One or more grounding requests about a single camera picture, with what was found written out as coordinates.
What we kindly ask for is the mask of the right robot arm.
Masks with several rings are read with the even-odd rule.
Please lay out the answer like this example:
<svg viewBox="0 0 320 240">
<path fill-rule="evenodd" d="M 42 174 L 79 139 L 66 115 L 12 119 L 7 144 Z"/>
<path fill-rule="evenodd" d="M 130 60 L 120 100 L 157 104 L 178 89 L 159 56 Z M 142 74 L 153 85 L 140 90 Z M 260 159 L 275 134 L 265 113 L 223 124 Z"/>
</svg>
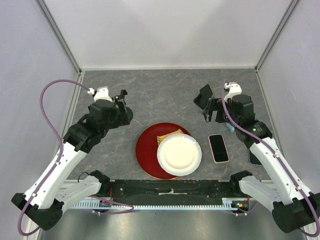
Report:
<svg viewBox="0 0 320 240">
<path fill-rule="evenodd" d="M 235 197 L 243 194 L 253 197 L 271 212 L 274 222 L 284 232 L 302 230 L 315 224 L 315 233 L 320 234 L 320 195 L 303 184 L 279 151 L 271 131 L 256 120 L 254 103 L 250 96 L 238 94 L 228 100 L 198 95 L 193 101 L 203 111 L 205 120 L 212 120 L 216 112 L 217 123 L 235 127 L 237 138 L 259 160 L 273 181 L 276 190 L 257 180 L 250 172 L 241 171 L 231 176 L 229 191 Z"/>
</svg>

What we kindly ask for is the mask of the black clamp phone stand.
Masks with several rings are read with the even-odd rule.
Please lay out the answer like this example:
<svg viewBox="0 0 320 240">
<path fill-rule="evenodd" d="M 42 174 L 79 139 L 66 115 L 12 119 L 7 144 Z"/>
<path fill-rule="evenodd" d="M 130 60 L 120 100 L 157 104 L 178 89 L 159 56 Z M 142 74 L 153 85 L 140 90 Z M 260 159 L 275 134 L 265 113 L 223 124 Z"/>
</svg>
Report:
<svg viewBox="0 0 320 240">
<path fill-rule="evenodd" d="M 117 123 L 119 126 L 129 125 L 133 119 L 133 111 L 126 106 L 125 102 L 125 96 L 127 94 L 128 92 L 122 89 L 120 94 L 114 97 L 114 102 L 118 109 Z"/>
</svg>

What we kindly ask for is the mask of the red round plate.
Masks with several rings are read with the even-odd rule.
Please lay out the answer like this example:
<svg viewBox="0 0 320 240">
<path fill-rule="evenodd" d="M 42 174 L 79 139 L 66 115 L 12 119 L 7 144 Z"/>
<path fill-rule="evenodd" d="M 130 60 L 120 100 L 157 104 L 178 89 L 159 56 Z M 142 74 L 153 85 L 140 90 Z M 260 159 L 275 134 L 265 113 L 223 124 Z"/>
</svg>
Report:
<svg viewBox="0 0 320 240">
<path fill-rule="evenodd" d="M 135 146 L 135 156 L 139 166 L 151 177 L 160 180 L 172 180 L 176 175 L 169 174 L 159 164 L 157 158 L 158 137 L 180 130 L 183 134 L 191 135 L 182 126 L 170 123 L 160 122 L 146 128 L 138 137 Z"/>
</svg>

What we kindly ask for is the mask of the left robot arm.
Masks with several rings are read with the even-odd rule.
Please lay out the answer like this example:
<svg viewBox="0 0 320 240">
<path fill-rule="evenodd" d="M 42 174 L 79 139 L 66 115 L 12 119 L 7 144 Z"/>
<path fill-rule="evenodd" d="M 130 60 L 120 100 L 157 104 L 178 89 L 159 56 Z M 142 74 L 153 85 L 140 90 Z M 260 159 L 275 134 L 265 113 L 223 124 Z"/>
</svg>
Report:
<svg viewBox="0 0 320 240">
<path fill-rule="evenodd" d="M 126 90 L 120 95 L 109 96 L 106 87 L 90 90 L 94 102 L 89 112 L 71 125 L 63 138 L 59 138 L 59 149 L 38 180 L 24 193 L 15 193 L 11 202 L 20 209 L 19 221 L 27 216 L 38 228 L 49 230 L 74 204 L 98 195 L 106 196 L 110 191 L 110 178 L 94 170 L 82 181 L 61 189 L 72 170 L 92 148 L 98 145 L 109 130 L 129 125 L 133 112 L 126 107 Z"/>
</svg>

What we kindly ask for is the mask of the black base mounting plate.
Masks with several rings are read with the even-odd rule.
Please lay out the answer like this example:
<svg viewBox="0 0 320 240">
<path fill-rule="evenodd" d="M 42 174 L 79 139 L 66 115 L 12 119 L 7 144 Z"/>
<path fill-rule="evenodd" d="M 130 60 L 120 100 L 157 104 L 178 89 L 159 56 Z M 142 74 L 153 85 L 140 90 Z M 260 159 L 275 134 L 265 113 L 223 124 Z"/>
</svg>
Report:
<svg viewBox="0 0 320 240">
<path fill-rule="evenodd" d="M 228 180 L 155 179 L 109 181 L 97 196 L 128 205 L 217 204 L 222 198 L 247 198 Z"/>
</svg>

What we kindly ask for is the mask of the aluminium frame post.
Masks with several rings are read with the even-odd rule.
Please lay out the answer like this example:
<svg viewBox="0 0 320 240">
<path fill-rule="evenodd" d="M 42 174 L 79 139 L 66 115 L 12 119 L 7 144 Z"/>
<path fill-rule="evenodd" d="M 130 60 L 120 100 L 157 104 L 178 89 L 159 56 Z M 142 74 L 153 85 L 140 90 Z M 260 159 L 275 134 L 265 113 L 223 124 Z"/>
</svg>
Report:
<svg viewBox="0 0 320 240">
<path fill-rule="evenodd" d="M 78 64 L 75 56 L 73 55 L 69 45 L 67 44 L 66 39 L 64 38 L 58 24 L 56 23 L 54 16 L 52 15 L 47 3 L 45 0 L 35 0 L 36 5 L 44 16 L 46 22 L 48 23 L 51 31 L 53 32 L 56 40 L 58 41 L 60 47 L 62 48 L 64 54 L 72 65 L 73 69 L 76 71 L 78 75 L 82 73 L 82 69 Z"/>
<path fill-rule="evenodd" d="M 286 25 L 288 24 L 291 16 L 295 12 L 297 6 L 299 5 L 300 0 L 291 0 L 284 11 L 284 14 L 282 15 L 279 23 L 277 24 L 274 32 L 272 33 L 266 47 L 264 48 L 257 64 L 255 65 L 254 69 L 255 72 L 258 73 L 260 69 L 262 68 L 263 64 L 265 63 L 266 59 L 270 55 L 273 47 L 277 43 L 279 37 L 281 36 L 283 30 L 285 29 Z"/>
</svg>

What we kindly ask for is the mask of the left aluminium frame post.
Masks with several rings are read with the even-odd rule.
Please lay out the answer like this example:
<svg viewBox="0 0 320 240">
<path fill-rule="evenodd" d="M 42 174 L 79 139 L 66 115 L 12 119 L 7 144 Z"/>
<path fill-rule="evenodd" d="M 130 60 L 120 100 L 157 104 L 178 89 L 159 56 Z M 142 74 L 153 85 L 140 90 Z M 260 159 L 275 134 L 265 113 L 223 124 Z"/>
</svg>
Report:
<svg viewBox="0 0 320 240">
<path fill-rule="evenodd" d="M 54 16 L 52 15 L 47 3 L 45 0 L 35 0 L 36 5 L 44 16 L 46 22 L 48 23 L 51 31 L 53 32 L 56 40 L 58 41 L 60 47 L 62 48 L 64 54 L 72 65 L 73 69 L 76 71 L 78 75 L 82 73 L 82 69 L 78 64 L 75 56 L 73 55 L 69 45 L 67 44 L 66 39 L 64 38 L 58 24 L 56 23 Z"/>
</svg>

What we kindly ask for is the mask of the right aluminium frame post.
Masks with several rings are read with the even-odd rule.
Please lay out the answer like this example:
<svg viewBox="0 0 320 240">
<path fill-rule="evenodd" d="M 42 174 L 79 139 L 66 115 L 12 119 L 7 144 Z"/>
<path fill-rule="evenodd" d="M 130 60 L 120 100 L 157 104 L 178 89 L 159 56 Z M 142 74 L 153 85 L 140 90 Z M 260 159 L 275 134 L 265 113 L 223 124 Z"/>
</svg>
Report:
<svg viewBox="0 0 320 240">
<path fill-rule="evenodd" d="M 295 12 L 297 6 L 299 5 L 300 0 L 291 0 L 284 11 L 284 14 L 282 15 L 279 23 L 277 24 L 274 32 L 272 33 L 266 47 L 264 48 L 257 64 L 255 65 L 254 69 L 255 72 L 258 73 L 260 69 L 262 68 L 263 64 L 265 63 L 266 59 L 270 55 L 273 47 L 277 43 L 279 37 L 281 36 L 283 30 L 285 29 L 286 25 L 288 24 L 291 16 Z"/>
</svg>

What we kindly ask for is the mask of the white paper plate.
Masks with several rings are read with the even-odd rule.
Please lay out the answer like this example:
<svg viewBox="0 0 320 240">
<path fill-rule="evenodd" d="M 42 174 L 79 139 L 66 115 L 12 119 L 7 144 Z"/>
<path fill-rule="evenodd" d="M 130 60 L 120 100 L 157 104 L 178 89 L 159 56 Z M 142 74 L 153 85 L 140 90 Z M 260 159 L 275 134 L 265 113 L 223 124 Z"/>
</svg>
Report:
<svg viewBox="0 0 320 240">
<path fill-rule="evenodd" d="M 174 176 L 187 176 L 200 166 L 202 149 L 190 135 L 172 134 L 166 137 L 157 148 L 160 167 Z"/>
</svg>

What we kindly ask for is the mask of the black folding phone stand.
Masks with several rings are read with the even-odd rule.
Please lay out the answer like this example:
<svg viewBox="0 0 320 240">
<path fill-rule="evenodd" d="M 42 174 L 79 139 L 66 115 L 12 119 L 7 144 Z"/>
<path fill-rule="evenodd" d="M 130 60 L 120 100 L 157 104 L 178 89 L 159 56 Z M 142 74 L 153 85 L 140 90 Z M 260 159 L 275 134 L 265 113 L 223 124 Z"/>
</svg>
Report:
<svg viewBox="0 0 320 240">
<path fill-rule="evenodd" d="M 195 97 L 193 102 L 202 110 L 204 110 L 209 102 L 209 98 L 213 96 L 212 89 L 209 84 L 206 84 L 199 90 L 199 94 Z"/>
</svg>

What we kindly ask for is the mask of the yellow sponge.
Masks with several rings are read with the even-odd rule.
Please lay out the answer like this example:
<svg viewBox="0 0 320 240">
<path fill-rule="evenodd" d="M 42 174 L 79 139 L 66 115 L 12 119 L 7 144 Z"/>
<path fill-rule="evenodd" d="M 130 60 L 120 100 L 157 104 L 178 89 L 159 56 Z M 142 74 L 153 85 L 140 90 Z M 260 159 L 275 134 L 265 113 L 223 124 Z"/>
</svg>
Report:
<svg viewBox="0 0 320 240">
<path fill-rule="evenodd" d="M 181 129 L 178 129 L 178 130 L 176 130 L 176 131 L 167 133 L 167 134 L 165 134 L 165 135 L 157 136 L 157 145 L 159 146 L 159 145 L 161 144 L 161 142 L 162 142 L 165 138 L 167 138 L 167 137 L 169 137 L 169 136 L 171 136 L 171 135 L 183 134 L 183 133 L 184 133 L 184 132 L 183 132 Z"/>
</svg>

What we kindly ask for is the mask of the pink case smartphone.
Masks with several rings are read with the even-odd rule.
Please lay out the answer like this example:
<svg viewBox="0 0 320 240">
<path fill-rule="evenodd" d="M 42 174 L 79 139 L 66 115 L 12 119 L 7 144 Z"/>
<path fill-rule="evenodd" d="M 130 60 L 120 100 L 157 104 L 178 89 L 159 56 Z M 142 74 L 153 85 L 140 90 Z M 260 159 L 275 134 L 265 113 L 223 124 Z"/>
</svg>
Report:
<svg viewBox="0 0 320 240">
<path fill-rule="evenodd" d="M 227 163 L 230 158 L 223 135 L 212 134 L 208 136 L 208 140 L 213 161 L 217 164 Z"/>
</svg>

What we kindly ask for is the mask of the blue white paper cup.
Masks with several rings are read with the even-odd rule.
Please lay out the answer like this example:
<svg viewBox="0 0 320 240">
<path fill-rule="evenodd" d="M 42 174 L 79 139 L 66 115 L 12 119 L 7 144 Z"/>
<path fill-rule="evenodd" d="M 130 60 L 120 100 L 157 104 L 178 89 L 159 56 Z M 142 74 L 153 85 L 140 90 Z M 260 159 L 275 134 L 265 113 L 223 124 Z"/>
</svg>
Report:
<svg viewBox="0 0 320 240">
<path fill-rule="evenodd" d="M 235 127 L 232 124 L 226 122 L 225 125 L 232 133 L 235 132 Z"/>
</svg>

